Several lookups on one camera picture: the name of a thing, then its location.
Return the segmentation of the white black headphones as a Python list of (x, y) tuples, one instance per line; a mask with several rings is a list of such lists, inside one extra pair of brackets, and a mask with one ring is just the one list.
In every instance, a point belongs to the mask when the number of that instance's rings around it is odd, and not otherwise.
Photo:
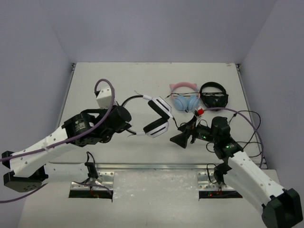
[(136, 131), (133, 128), (127, 129), (131, 136), (148, 136), (156, 138), (169, 129), (170, 119), (175, 120), (172, 114), (172, 107), (160, 96), (151, 97), (149, 95), (133, 95), (123, 101), (122, 106), (126, 107), (131, 100), (145, 100), (147, 105), (142, 103), (135, 105), (135, 122), (143, 124), (144, 127)]

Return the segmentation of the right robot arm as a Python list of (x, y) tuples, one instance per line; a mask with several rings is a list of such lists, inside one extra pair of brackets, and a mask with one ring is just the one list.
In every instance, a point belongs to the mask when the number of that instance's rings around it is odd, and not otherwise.
[(265, 174), (231, 137), (225, 117), (212, 119), (211, 127), (196, 124), (196, 117), (181, 126), (181, 133), (171, 142), (186, 148), (188, 139), (214, 144), (216, 156), (223, 162), (214, 168), (219, 185), (228, 185), (246, 199), (261, 215), (268, 228), (292, 228), (303, 221), (300, 195), (293, 188), (287, 190)]

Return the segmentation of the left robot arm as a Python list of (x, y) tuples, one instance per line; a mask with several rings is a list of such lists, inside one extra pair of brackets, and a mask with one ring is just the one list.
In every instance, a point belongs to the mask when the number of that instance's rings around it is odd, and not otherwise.
[(87, 109), (66, 120), (51, 135), (20, 152), (2, 153), (10, 171), (3, 184), (16, 192), (36, 190), (44, 184), (74, 181), (91, 185), (99, 178), (95, 163), (54, 164), (52, 160), (87, 145), (108, 143), (115, 133), (130, 128), (131, 114), (122, 106), (111, 110)]

